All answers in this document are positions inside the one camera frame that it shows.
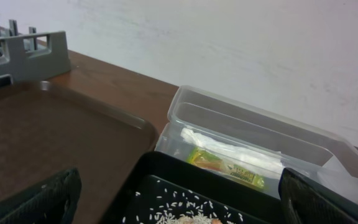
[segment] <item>yellow packet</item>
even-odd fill
[[[265,185],[263,176],[199,147],[193,149],[187,158],[187,162],[203,169],[217,171],[223,176],[248,187],[263,189]]]

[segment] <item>white wall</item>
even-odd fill
[[[340,134],[358,146],[358,0],[0,0],[0,23]]]

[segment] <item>clear plastic container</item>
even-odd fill
[[[358,150],[333,133],[190,86],[179,88],[168,118],[157,151],[186,160],[197,146],[230,158],[263,175],[276,198],[291,167],[358,203]]]

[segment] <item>wooden table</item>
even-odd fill
[[[117,106],[163,131],[177,86],[76,52],[69,56],[71,71],[52,78],[52,83]]]

